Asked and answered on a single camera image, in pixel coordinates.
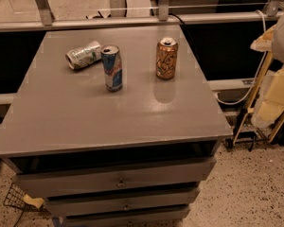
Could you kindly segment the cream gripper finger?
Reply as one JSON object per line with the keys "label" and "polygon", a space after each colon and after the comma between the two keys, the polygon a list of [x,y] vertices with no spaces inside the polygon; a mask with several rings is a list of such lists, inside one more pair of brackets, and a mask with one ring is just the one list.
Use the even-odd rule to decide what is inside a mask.
{"label": "cream gripper finger", "polygon": [[250,48],[258,52],[271,51],[274,32],[275,26],[271,26],[261,36],[259,36],[251,43]]}
{"label": "cream gripper finger", "polygon": [[284,66],[276,72],[269,70],[259,89],[252,125],[265,128],[273,124],[284,111]]}

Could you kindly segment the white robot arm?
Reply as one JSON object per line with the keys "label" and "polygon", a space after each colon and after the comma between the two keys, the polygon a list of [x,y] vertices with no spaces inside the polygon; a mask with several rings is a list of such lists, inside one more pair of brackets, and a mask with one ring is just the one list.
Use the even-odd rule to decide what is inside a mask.
{"label": "white robot arm", "polygon": [[283,63],[276,72],[269,72],[260,86],[251,122],[255,127],[265,128],[273,124],[284,111],[284,14],[277,23],[254,40],[251,48],[269,51],[273,58]]}

